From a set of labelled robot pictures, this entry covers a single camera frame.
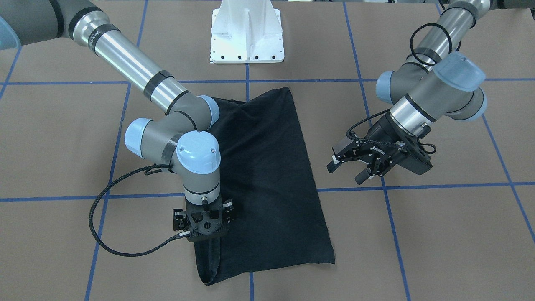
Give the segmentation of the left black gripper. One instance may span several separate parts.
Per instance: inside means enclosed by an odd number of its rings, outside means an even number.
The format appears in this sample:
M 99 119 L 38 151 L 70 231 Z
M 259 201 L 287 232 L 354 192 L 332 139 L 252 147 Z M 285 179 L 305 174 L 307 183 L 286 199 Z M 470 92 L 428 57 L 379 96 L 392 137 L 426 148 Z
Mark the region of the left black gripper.
M 358 137 L 354 128 L 379 117 L 363 138 Z M 346 161 L 361 161 L 367 167 L 355 176 L 358 185 L 375 176 L 386 175 L 395 165 L 412 173 L 422 175 L 432 168 L 430 155 L 420 137 L 405 132 L 395 123 L 389 113 L 378 113 L 365 118 L 348 128 L 344 139 L 333 146 L 332 160 L 326 168 L 334 173 Z

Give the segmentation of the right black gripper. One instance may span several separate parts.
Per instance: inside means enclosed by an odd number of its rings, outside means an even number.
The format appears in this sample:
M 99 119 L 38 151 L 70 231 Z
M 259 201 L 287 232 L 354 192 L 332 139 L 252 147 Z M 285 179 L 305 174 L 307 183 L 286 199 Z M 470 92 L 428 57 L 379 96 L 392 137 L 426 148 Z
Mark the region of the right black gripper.
M 200 242 L 226 235 L 234 219 L 231 199 L 223 201 L 218 197 L 210 204 L 196 205 L 186 201 L 186 210 L 173 210 L 173 230 L 178 238 L 189 242 Z

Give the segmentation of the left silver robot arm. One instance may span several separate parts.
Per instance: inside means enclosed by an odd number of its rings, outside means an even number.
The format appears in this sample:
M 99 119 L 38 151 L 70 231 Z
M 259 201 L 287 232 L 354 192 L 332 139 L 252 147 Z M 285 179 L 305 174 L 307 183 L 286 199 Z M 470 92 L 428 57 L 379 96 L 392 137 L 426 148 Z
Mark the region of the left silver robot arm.
M 377 79 L 377 97 L 390 104 L 376 114 L 378 121 L 366 136 L 359 137 L 351 126 L 333 146 L 327 171 L 342 164 L 366 164 L 355 176 L 357 184 L 384 176 L 394 166 L 422 175 L 432 168 L 431 155 L 421 139 L 442 116 L 472 121 L 487 109 L 488 100 L 480 87 L 485 73 L 460 53 L 462 38 L 487 12 L 508 8 L 534 8 L 533 0 L 450 0 L 436 22 L 426 23 L 429 32 L 417 45 L 410 38 L 410 54 L 396 71 Z

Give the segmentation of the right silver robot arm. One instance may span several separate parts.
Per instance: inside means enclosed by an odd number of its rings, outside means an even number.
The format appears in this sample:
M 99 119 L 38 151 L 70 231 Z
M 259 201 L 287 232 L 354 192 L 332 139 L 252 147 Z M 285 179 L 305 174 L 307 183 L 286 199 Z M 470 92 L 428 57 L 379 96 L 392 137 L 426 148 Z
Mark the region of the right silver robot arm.
M 107 63 L 162 114 L 138 118 L 124 132 L 126 148 L 152 163 L 139 171 L 180 177 L 186 209 L 174 210 L 175 238 L 198 242 L 225 235 L 232 203 L 222 199 L 216 100 L 197 97 L 132 42 L 90 0 L 2 0 L 1 48 L 68 39 Z

